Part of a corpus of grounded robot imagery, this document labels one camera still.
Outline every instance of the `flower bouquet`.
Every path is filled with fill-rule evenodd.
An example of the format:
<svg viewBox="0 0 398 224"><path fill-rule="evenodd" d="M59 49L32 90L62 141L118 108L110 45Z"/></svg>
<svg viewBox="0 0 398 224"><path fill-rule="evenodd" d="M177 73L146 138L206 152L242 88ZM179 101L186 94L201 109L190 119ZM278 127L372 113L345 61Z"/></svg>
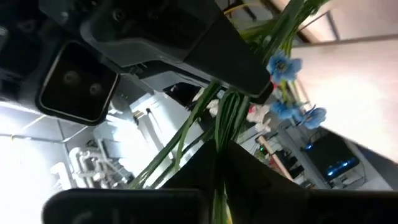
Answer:
<svg viewBox="0 0 398 224"><path fill-rule="evenodd" d="M271 104L269 109L278 114L280 119L291 119L298 125L307 128L316 128L325 120L326 111L323 108L312 108L305 111L306 103L297 102L291 97L288 82L291 82L295 91L294 80L297 72L302 67L300 59L291 59L290 51L294 35L299 25L311 14L317 12L319 7L327 0L290 0L287 7L276 19L271 19L259 26L246 30L239 30L241 37L246 41L253 54L258 56L262 64L267 67L272 81L276 85L275 91L281 92L277 102ZM207 110L208 105L221 90L218 82L211 82L197 100L192 112L175 136L161 150L154 160L132 181L130 189L142 189L147 179L152 175L160 163L176 147L175 169L179 169L183 152L188 151L200 141L214 141L217 153L227 149L230 141L236 141L241 126L248 118L249 109L253 105L250 97L245 96L235 89L228 89L217 104L215 122L196 140L183 149L185 137L190 126ZM220 178L216 184L213 205L214 223L227 222L227 195L224 191L224 180Z"/></svg>

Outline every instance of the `white wall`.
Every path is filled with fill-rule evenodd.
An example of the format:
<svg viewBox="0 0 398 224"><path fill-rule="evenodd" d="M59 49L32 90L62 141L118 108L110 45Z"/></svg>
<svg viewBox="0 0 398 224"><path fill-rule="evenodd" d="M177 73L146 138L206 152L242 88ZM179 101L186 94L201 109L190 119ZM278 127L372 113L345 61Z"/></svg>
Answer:
<svg viewBox="0 0 398 224"><path fill-rule="evenodd" d="M21 128L39 115L0 106L0 134L23 134L61 140L57 123L44 118L31 128ZM28 139L0 137L0 223L41 223L45 201L60 189L57 175L50 168L62 162L68 170L65 149L60 144L33 142Z"/></svg>
<svg viewBox="0 0 398 224"><path fill-rule="evenodd" d="M299 81L328 110L323 126L398 162L398 36L297 47Z"/></svg>
<svg viewBox="0 0 398 224"><path fill-rule="evenodd" d="M397 1L333 1L331 12L342 40L398 34Z"/></svg>
<svg viewBox="0 0 398 224"><path fill-rule="evenodd" d="M151 109L154 117L159 123L162 135L160 137L163 145L166 145L182 124L188 119L190 112L183 106L178 104L175 100L162 93L158 93L157 101L151 104L149 108ZM185 139L185 145L187 146L193 140L195 140L203 130L200 128L199 124L194 123ZM181 165L184 165L190 157L199 149L202 143L197 144L191 149L182 159Z"/></svg>

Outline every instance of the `black panel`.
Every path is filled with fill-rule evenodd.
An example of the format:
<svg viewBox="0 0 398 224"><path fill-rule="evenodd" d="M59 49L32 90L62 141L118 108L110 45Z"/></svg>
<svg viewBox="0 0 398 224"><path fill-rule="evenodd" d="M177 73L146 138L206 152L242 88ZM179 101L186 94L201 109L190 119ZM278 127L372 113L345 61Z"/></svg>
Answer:
<svg viewBox="0 0 398 224"><path fill-rule="evenodd" d="M197 190L73 189L52 197L44 224L206 223L205 199Z"/></svg>
<svg viewBox="0 0 398 224"><path fill-rule="evenodd" d="M222 14L184 63L170 64L207 80L217 79L253 98L261 97L263 101L257 103L264 103L270 95L262 95L272 84L269 72Z"/></svg>
<svg viewBox="0 0 398 224"><path fill-rule="evenodd" d="M81 24L80 33L120 67L151 60L182 62L219 13L211 0L104 0Z"/></svg>
<svg viewBox="0 0 398 224"><path fill-rule="evenodd" d="M299 223L362 224L395 222L398 194L348 190L309 192L307 211Z"/></svg>
<svg viewBox="0 0 398 224"><path fill-rule="evenodd" d="M0 72L24 78L39 61L41 46L36 32L44 15L35 1L2 1L0 4Z"/></svg>
<svg viewBox="0 0 398 224"><path fill-rule="evenodd" d="M359 164L359 159L344 140L333 133L307 146L306 152L326 180L332 180Z"/></svg>

